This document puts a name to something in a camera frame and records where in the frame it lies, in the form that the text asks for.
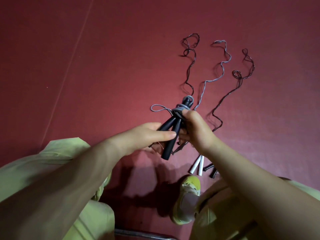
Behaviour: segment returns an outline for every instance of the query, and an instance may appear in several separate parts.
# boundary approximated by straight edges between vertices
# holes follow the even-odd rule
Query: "person's right hand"
[[[208,157],[218,138],[198,112],[184,109],[182,115],[186,118],[187,129],[180,130],[179,141],[189,141],[201,155]]]

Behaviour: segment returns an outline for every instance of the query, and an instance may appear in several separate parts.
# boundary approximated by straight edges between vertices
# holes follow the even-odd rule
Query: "black rope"
[[[195,38],[197,39],[197,42],[195,42],[195,43],[192,45],[191,48],[190,48],[190,44],[189,44],[189,42],[188,42],[188,38],[190,38],[190,37],[195,37]],[[188,54],[189,54],[190,51],[192,51],[192,52],[194,53],[193,61],[192,61],[192,63],[189,65],[188,69],[186,70],[186,80],[185,80],[185,82],[184,82],[184,84],[189,85],[190,88],[192,89],[191,96],[194,94],[195,90],[194,90],[193,86],[192,86],[190,83],[188,83],[188,80],[189,80],[189,77],[190,77],[190,69],[191,69],[191,67],[194,65],[194,63],[196,62],[196,57],[197,57],[197,54],[196,54],[194,48],[197,47],[197,45],[199,44],[199,41],[200,41],[200,36],[199,36],[199,34],[197,34],[197,33],[192,33],[192,34],[190,34],[189,36],[187,36],[187,37],[185,37],[185,38],[182,39],[182,44],[187,47],[187,48],[183,51],[183,55],[182,55],[182,56],[183,56],[183,57],[188,56]]]
[[[244,59],[243,59],[243,60],[248,61],[248,62],[250,62],[250,63],[252,64],[252,66],[251,66],[251,68],[250,68],[250,70],[249,70],[249,74],[248,74],[247,76],[243,77],[242,74],[241,74],[241,72],[238,71],[238,70],[235,70],[235,71],[232,72],[233,77],[238,80],[237,86],[236,86],[235,89],[232,89],[230,92],[228,92],[228,93],[219,101],[219,103],[217,104],[217,106],[212,110],[212,112],[211,112],[211,113],[212,113],[212,116],[216,117],[216,118],[220,121],[220,123],[221,123],[218,127],[214,128],[214,129],[212,130],[212,132],[215,132],[217,129],[219,129],[220,127],[222,127],[222,124],[223,124],[222,119],[220,119],[218,116],[216,116],[216,115],[214,114],[214,112],[216,111],[216,109],[221,105],[221,103],[223,102],[223,100],[224,100],[228,95],[230,95],[231,93],[233,93],[234,91],[236,91],[238,88],[241,87],[242,82],[243,82],[243,79],[249,78],[249,77],[252,75],[252,73],[254,72],[254,69],[255,69],[254,61],[253,61],[252,58],[248,55],[248,49],[247,49],[247,48],[244,48],[244,49],[242,50],[242,53],[244,54]]]

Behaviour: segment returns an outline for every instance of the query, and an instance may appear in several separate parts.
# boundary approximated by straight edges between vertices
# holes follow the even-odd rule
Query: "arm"
[[[1,202],[1,236],[62,239],[121,157],[175,137],[156,131],[159,126],[147,123],[110,137]]]
[[[218,169],[253,210],[271,239],[320,239],[320,201],[255,165],[219,140],[195,111],[183,111],[189,134],[180,134]]]

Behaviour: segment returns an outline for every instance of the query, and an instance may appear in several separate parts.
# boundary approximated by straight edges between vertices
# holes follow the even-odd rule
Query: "floor seam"
[[[89,14],[90,14],[90,11],[91,11],[93,2],[94,2],[94,0],[91,0],[90,5],[89,5],[89,8],[88,8],[88,11],[87,11],[87,14],[86,14],[86,17],[85,17],[85,19],[84,19],[82,28],[81,28],[80,33],[79,33],[79,36],[78,36],[77,41],[76,41],[76,43],[75,43],[75,45],[74,45],[73,52],[72,52],[70,61],[69,61],[69,63],[68,63],[68,66],[67,66],[67,68],[66,68],[66,72],[65,72],[65,74],[64,74],[64,76],[63,76],[62,84],[61,84],[61,87],[60,87],[60,90],[59,90],[57,99],[56,99],[56,101],[55,101],[55,103],[54,103],[54,106],[53,106],[53,109],[52,109],[52,112],[51,112],[51,115],[50,115],[50,119],[49,119],[48,125],[47,125],[47,127],[46,127],[46,129],[45,129],[44,136],[43,136],[43,138],[42,138],[39,151],[40,151],[40,150],[43,148],[43,146],[44,146],[43,143],[44,143],[44,141],[45,141],[45,138],[46,138],[46,136],[47,136],[48,130],[49,130],[49,128],[50,128],[50,125],[51,125],[51,122],[52,122],[52,118],[53,118],[53,116],[54,116],[54,112],[55,112],[55,110],[56,110],[56,107],[57,107],[59,98],[60,98],[60,96],[61,96],[61,93],[62,93],[62,90],[63,90],[63,87],[64,87],[64,83],[65,83],[65,81],[66,81],[66,79],[67,79],[67,76],[68,76],[68,74],[69,74],[69,69],[70,69],[70,67],[71,67],[71,64],[72,64],[72,62],[73,62],[73,59],[74,59],[76,50],[77,50],[78,45],[79,45],[79,42],[80,42],[80,40],[81,40],[82,33],[83,33],[84,29],[85,29],[85,26],[86,26],[86,23],[87,23],[87,20],[88,20],[88,17],[89,17]]]

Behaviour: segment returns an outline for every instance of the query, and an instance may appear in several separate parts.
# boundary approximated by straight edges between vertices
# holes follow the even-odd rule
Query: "sneaker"
[[[180,212],[181,201],[186,193],[193,193],[197,196],[200,196],[200,181],[196,176],[189,175],[180,184],[180,194],[178,200],[175,202],[170,213],[171,221],[177,225],[187,224],[192,221],[183,219],[182,213]]]

